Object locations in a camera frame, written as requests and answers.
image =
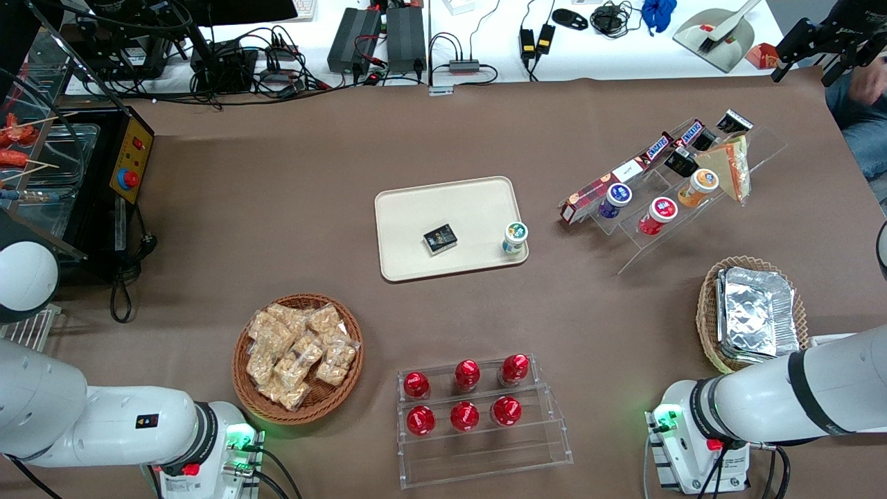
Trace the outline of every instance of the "red switch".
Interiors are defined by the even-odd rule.
[[[200,473],[200,465],[197,463],[189,463],[182,466],[182,474],[186,477],[196,477]]]
[[[135,171],[127,171],[123,174],[123,183],[130,189],[138,185],[138,174]]]

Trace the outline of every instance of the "brown paper tablecloth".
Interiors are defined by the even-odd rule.
[[[107,289],[63,289],[47,352],[91,384],[157,384],[237,398],[232,347],[272,299],[319,292],[357,316],[366,363],[327,419],[266,426],[306,499],[640,498],[642,411],[679,379],[717,374],[695,333],[703,276],[751,255],[797,285],[811,333],[887,320],[874,241],[883,216],[826,109],[815,69],[767,77],[502,84],[430,98],[359,89],[254,107],[137,103],[158,139],[142,209],[160,244],[132,287],[137,318],[113,323]],[[733,107],[789,147],[753,177],[749,206],[723,200],[626,273],[627,239],[565,228],[557,202],[690,116]],[[380,275],[373,198],[386,189],[505,175],[530,228],[520,266],[401,284]],[[560,402],[575,464],[401,493],[399,369],[535,353]],[[792,448],[789,498],[880,497],[884,437]],[[768,456],[753,455],[760,497]],[[282,484],[272,466],[266,470]],[[66,499],[149,498],[135,468],[35,473]],[[653,497],[678,497],[658,488]],[[0,496],[43,497],[0,462]],[[263,496],[270,493],[263,491]]]

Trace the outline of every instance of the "beige tray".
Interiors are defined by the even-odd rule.
[[[517,265],[530,250],[502,250],[505,228],[520,221],[511,180],[475,178],[432,186],[384,191],[376,196],[376,232],[382,276],[409,281],[447,273]],[[450,224],[459,242],[432,256],[422,239]]]

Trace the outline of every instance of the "wooden skewer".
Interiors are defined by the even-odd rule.
[[[59,167],[58,165],[55,165],[55,164],[52,164],[49,162],[34,161],[34,160],[27,160],[27,162],[32,162],[33,164],[42,164],[43,166],[48,166],[50,168],[58,168]]]
[[[54,166],[54,165],[44,163],[43,166],[38,166],[38,167],[34,168],[33,170],[22,171],[21,173],[16,173],[15,175],[13,175],[9,178],[2,178],[2,179],[0,179],[0,183],[9,182],[10,180],[14,180],[18,177],[24,177],[25,175],[28,175],[30,173],[34,173],[37,170],[42,170],[44,168],[49,168],[51,166]]]
[[[74,111],[73,113],[67,113],[66,115],[62,115],[62,116],[65,116],[65,117],[67,118],[67,117],[69,117],[69,116],[73,116],[73,115],[76,115],[76,114],[77,114],[77,111]],[[36,125],[36,124],[38,124],[38,123],[51,122],[52,120],[54,120],[54,119],[56,119],[56,118],[58,118],[58,116],[53,116],[53,117],[51,117],[51,118],[44,118],[44,119],[42,119],[42,120],[37,120],[37,121],[35,121],[35,122],[31,122],[31,123],[21,123],[21,124],[15,125],[15,126]],[[3,128],[0,128],[0,132],[7,131],[7,130],[11,130],[11,129],[13,129],[13,128],[15,128],[15,127],[12,127],[12,126],[6,126],[6,127],[3,127]]]

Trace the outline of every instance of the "dustpan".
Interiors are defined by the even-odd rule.
[[[745,57],[755,43],[755,29],[744,18],[736,25],[736,29],[727,40],[716,45],[708,53],[699,52],[699,45],[703,44],[709,32],[703,26],[716,27],[735,14],[726,9],[709,9],[702,11],[685,22],[675,33],[673,40],[683,45],[684,48],[706,60],[712,66],[729,73]]]

